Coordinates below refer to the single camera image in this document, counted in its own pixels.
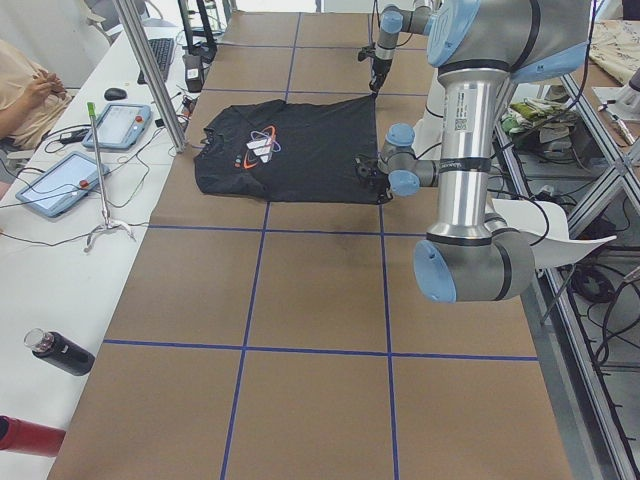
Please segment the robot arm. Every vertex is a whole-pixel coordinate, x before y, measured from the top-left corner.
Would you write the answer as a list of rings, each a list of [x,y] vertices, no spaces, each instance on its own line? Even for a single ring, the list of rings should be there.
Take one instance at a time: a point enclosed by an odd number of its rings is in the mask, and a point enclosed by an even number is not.
[[[436,10],[433,1],[414,1],[412,10],[404,10],[393,4],[382,10],[378,39],[361,55],[362,59],[367,56],[372,58],[369,88],[373,94],[378,94],[391,69],[399,34],[428,36]]]
[[[401,33],[428,39],[427,59],[444,90],[438,160],[414,152],[414,130],[393,125],[379,156],[391,190],[408,196],[434,186],[438,216],[414,249],[414,274],[434,302],[500,301],[531,283],[529,241],[488,201],[498,94],[508,84],[575,71],[588,57],[592,7],[587,1],[418,1],[380,16],[370,87],[378,91]]]

